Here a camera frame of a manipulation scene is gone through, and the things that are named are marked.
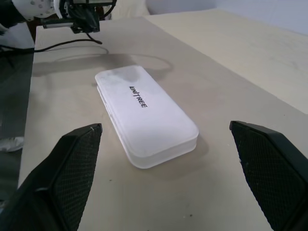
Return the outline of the white pencil case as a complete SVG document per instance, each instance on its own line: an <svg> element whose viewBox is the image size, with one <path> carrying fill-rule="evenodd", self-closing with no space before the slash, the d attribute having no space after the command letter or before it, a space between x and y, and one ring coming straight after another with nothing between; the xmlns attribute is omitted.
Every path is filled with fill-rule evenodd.
<svg viewBox="0 0 308 231"><path fill-rule="evenodd" d="M152 168L196 148L198 127L142 66L105 70L95 80L132 165Z"/></svg>

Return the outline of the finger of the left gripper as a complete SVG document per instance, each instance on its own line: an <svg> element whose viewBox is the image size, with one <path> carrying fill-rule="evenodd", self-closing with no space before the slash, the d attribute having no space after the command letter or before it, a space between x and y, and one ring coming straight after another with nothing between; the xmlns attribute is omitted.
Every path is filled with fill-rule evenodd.
<svg viewBox="0 0 308 231"><path fill-rule="evenodd" d="M73 20L73 25L71 26L73 33L87 33L87 21L85 14L73 14L71 15L71 19Z"/></svg>
<svg viewBox="0 0 308 231"><path fill-rule="evenodd" d="M89 33L96 33L100 31L99 15L96 12L95 7L89 7L88 24L90 27Z"/></svg>

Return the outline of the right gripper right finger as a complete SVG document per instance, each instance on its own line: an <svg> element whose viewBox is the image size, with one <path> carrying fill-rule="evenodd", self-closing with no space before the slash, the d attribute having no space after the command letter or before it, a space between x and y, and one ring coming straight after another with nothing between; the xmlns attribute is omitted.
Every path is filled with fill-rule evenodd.
<svg viewBox="0 0 308 231"><path fill-rule="evenodd" d="M231 121L245 180L274 231L308 231L308 159L282 134Z"/></svg>

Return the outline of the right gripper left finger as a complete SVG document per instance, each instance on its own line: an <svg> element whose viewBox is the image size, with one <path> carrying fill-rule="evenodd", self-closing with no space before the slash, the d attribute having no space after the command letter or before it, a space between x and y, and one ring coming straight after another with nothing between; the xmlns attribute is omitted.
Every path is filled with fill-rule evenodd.
<svg viewBox="0 0 308 231"><path fill-rule="evenodd" d="M0 231L77 231L102 133L98 123L63 135L0 213Z"/></svg>

